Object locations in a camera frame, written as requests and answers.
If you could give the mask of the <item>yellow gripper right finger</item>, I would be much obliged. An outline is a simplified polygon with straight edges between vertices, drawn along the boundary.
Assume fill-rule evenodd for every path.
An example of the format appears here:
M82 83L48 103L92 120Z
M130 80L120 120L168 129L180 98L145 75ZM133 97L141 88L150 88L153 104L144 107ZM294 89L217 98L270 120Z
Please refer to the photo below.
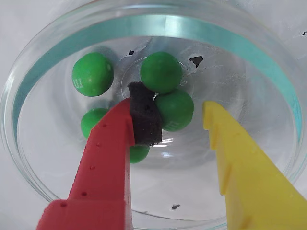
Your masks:
M221 105L203 103L230 230L304 230L307 201Z

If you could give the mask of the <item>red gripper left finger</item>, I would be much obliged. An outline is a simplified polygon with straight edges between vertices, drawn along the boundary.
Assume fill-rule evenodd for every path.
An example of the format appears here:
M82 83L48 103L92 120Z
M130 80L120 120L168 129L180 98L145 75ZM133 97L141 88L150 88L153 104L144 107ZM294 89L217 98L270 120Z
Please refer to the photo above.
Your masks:
M154 92L141 82L94 126L69 197L44 210L39 230L130 230L130 147L162 140Z

